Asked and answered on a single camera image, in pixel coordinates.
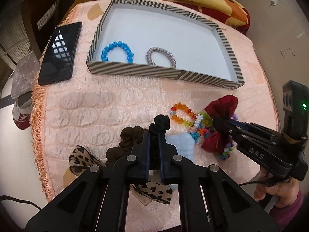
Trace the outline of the purple sleeve forearm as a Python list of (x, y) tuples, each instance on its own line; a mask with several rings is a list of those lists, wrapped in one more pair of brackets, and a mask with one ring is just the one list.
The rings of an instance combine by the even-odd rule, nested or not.
[(294, 216), (301, 208), (302, 204), (303, 204), (303, 195), (302, 192), (299, 190), (297, 198), (292, 205), (284, 208), (274, 207), (272, 209), (273, 218), (277, 222), (280, 230), (283, 230), (290, 223), (290, 221), (294, 218)]

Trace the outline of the person's right hand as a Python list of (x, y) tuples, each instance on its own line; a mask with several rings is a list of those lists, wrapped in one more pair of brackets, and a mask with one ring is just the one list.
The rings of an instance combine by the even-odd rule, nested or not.
[(260, 201), (266, 197), (266, 194), (275, 195), (279, 197), (275, 207), (285, 208), (291, 206), (296, 201), (299, 190), (299, 181), (294, 178), (290, 178), (287, 182), (279, 182), (274, 186), (257, 184), (254, 200)]

